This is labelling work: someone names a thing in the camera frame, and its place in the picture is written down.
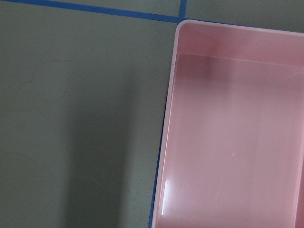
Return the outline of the pink plastic bin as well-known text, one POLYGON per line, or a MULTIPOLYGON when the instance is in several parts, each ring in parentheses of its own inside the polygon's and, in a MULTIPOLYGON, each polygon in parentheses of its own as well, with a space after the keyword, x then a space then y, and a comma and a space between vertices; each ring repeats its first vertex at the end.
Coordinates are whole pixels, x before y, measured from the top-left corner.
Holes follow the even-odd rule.
POLYGON ((181 22, 148 226, 303 225, 303 34, 181 22))

